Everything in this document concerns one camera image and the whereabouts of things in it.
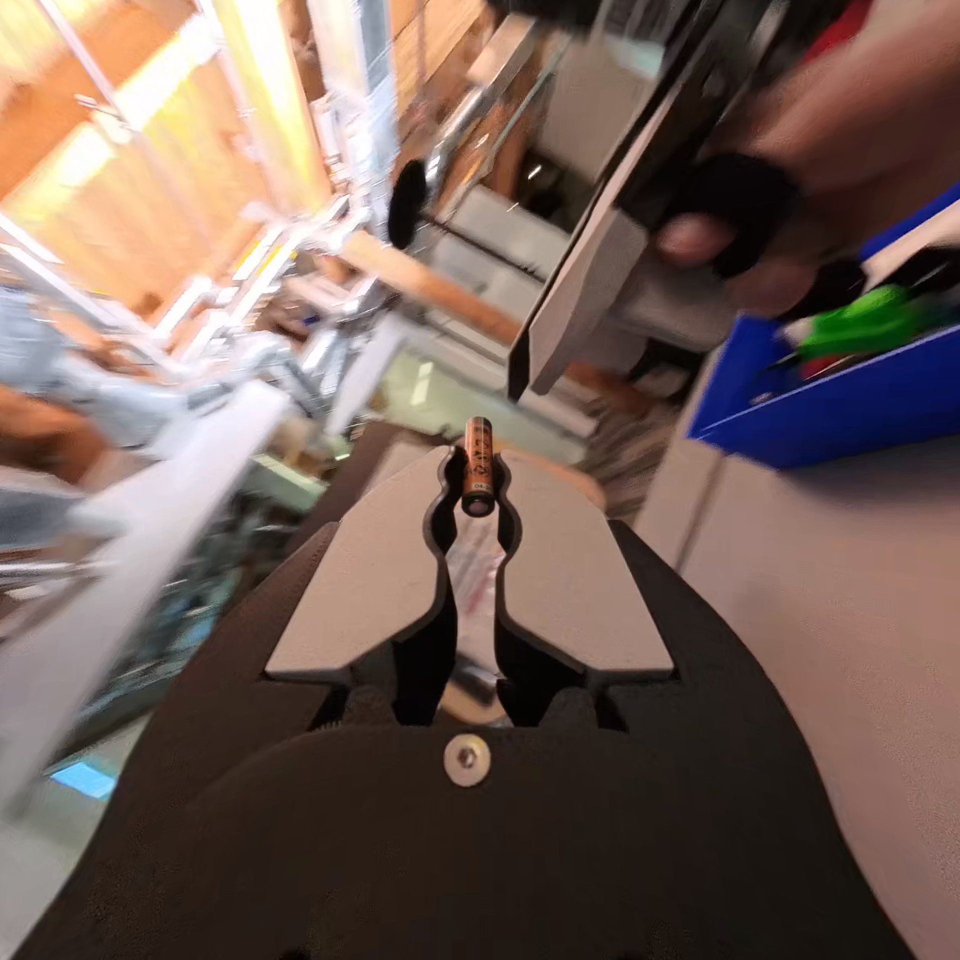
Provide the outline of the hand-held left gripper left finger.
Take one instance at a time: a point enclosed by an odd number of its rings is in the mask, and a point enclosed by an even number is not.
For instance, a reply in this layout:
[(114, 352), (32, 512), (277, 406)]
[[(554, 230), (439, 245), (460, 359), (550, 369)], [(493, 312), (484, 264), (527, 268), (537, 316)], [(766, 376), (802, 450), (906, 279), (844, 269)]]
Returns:
[(375, 688), (399, 724), (431, 724), (457, 656), (459, 499), (458, 446), (429, 448), (366, 492), (336, 525), (265, 677)]

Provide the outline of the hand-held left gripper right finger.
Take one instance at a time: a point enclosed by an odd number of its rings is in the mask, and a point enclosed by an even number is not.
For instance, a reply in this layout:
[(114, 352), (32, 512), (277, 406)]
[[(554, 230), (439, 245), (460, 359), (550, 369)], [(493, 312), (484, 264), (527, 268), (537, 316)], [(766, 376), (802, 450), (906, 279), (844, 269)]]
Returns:
[(661, 682), (676, 668), (615, 530), (568, 479), (520, 452), (496, 457), (494, 654), (513, 726), (538, 726), (555, 698)]

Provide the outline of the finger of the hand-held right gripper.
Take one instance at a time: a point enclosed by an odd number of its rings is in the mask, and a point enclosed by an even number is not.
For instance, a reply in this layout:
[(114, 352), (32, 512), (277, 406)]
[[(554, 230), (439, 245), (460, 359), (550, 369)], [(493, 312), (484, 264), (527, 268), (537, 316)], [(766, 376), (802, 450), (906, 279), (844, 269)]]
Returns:
[(604, 374), (583, 353), (646, 245), (646, 229), (615, 203), (594, 205), (510, 347), (511, 402), (528, 391), (545, 396), (562, 378), (601, 392)]

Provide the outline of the orange battery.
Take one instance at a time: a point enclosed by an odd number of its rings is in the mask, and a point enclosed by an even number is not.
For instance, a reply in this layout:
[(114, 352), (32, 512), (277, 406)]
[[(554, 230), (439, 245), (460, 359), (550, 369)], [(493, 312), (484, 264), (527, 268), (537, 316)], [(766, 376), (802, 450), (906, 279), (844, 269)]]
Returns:
[(461, 505), (472, 519), (485, 519), (497, 506), (493, 427), (482, 415), (467, 422), (463, 435), (465, 464)]

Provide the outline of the blue plastic bin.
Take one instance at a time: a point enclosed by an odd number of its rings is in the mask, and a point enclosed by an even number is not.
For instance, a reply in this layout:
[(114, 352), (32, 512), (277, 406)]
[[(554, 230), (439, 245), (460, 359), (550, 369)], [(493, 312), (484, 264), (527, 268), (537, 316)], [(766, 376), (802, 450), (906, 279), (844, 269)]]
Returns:
[[(879, 234), (863, 263), (943, 210), (958, 186)], [(917, 339), (876, 354), (803, 361), (808, 318), (738, 318), (687, 437), (775, 470), (811, 466), (958, 433), (958, 246), (916, 252), (879, 285), (908, 288), (934, 312)]]

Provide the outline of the green toy brick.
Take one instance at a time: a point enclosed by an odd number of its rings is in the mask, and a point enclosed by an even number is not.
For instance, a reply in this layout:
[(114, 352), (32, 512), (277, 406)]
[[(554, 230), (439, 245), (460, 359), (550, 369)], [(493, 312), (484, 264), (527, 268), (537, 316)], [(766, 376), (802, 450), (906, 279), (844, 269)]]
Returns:
[(935, 324), (934, 312), (905, 286), (884, 284), (853, 303), (809, 317), (795, 352), (802, 361), (882, 354), (903, 347)]

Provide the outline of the person's right hand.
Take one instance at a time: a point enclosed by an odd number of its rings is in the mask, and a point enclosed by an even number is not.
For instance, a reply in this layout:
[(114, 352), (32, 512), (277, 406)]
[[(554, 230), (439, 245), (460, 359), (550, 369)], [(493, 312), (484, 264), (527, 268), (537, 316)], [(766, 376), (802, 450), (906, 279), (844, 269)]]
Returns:
[(956, 185), (958, 119), (957, 1), (877, 2), (852, 40), (741, 107), (707, 150), (780, 169), (800, 202), (757, 265), (726, 282), (725, 300), (778, 316), (821, 264)]

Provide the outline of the white tablet stand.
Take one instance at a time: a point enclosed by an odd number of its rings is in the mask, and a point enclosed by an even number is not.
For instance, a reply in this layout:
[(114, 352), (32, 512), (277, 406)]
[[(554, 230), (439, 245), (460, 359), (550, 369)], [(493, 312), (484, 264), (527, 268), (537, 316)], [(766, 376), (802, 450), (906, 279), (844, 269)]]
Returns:
[(447, 682), (439, 701), (443, 717), (470, 727), (504, 728), (513, 726), (496, 694), (484, 702), (454, 680)]

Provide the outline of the wooden pillar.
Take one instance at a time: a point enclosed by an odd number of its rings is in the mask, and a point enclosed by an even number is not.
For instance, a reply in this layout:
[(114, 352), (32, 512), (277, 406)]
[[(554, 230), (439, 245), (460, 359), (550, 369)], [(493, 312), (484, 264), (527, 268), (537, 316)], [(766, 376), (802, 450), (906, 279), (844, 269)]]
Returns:
[(510, 347), (520, 335), (522, 326), (513, 317), (365, 229), (346, 238), (339, 256), (402, 296), (438, 309), (502, 346)]

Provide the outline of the black floor lamp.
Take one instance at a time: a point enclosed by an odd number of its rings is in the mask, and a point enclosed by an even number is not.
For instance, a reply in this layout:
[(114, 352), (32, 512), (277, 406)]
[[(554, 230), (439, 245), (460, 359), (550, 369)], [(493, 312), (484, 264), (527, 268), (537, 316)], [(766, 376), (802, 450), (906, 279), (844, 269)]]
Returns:
[(426, 224), (502, 266), (520, 272), (540, 284), (546, 283), (547, 277), (534, 266), (522, 265), (501, 251), (429, 214), (426, 209), (427, 195), (426, 162), (421, 158), (411, 159), (397, 175), (390, 197), (387, 236), (391, 246), (401, 251), (407, 250), (413, 244), (420, 225)]

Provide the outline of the white tube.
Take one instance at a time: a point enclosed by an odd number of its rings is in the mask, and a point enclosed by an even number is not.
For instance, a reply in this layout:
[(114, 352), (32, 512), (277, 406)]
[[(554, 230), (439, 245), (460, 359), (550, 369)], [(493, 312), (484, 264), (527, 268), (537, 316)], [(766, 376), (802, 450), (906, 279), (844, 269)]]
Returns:
[(880, 285), (918, 251), (928, 247), (958, 247), (958, 241), (958, 209), (951, 207), (942, 210), (893, 243), (882, 247), (863, 263), (867, 278), (866, 289)]

